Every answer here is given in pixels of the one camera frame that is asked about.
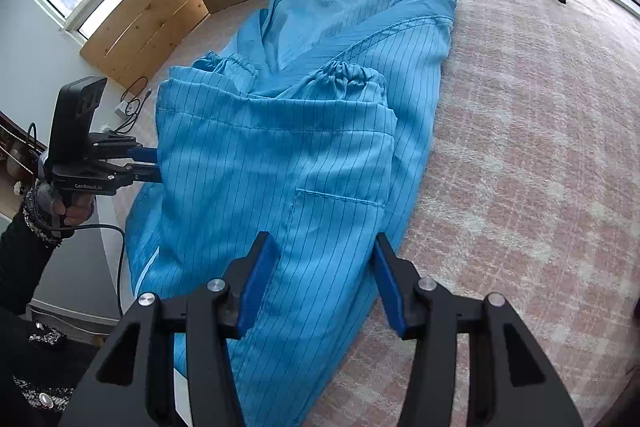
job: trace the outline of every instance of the pocket seam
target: pocket seam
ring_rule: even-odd
[[[375,201],[369,200],[359,200],[358,198],[348,198],[346,196],[336,196],[335,194],[327,194],[325,192],[316,192],[315,190],[307,190],[306,188],[297,188],[296,195],[298,194],[309,194],[310,196],[319,196],[321,198],[330,198],[332,200],[341,200],[341,201],[349,201],[350,203],[363,203],[370,204],[372,206],[386,206],[383,203],[376,203]]]

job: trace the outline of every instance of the white stripe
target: white stripe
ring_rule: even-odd
[[[140,274],[140,277],[138,277],[138,282],[136,282],[136,289],[133,292],[133,295],[135,295],[136,297],[138,297],[138,293],[140,292],[140,286],[142,285],[142,281],[145,278],[146,272],[149,271],[149,268],[151,268],[151,265],[154,263],[154,261],[156,260],[156,257],[158,257],[158,253],[160,253],[160,247],[156,248],[156,251],[154,252],[154,254],[151,256],[151,259],[149,259],[146,264],[144,269],[142,270],[142,273]]]

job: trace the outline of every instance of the human hand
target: human hand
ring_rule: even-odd
[[[46,182],[38,186],[36,204],[49,216],[64,216],[66,227],[82,225],[94,213],[95,197],[89,192],[72,192],[72,204],[65,206],[60,193]]]

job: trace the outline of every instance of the blue striped garment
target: blue striped garment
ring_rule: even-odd
[[[410,216],[455,6],[271,0],[159,87],[164,184],[127,220],[134,291],[188,293],[274,236],[255,326],[229,341],[249,427],[302,422],[369,312],[370,250],[380,231],[397,248]]]

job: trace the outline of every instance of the person's arm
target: person's arm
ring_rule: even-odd
[[[45,194],[50,192],[50,187],[46,188],[38,190],[38,202],[46,201],[50,195]],[[66,216],[64,226],[68,227],[79,225],[91,216],[93,201],[92,195],[82,194],[69,208],[65,208],[58,198],[53,198],[48,206],[51,212]],[[35,212],[41,220],[50,223],[50,214],[43,206],[46,205],[36,203],[34,208],[29,191],[20,211],[0,237],[0,307],[15,315],[25,312],[54,248],[61,242],[37,226]]]

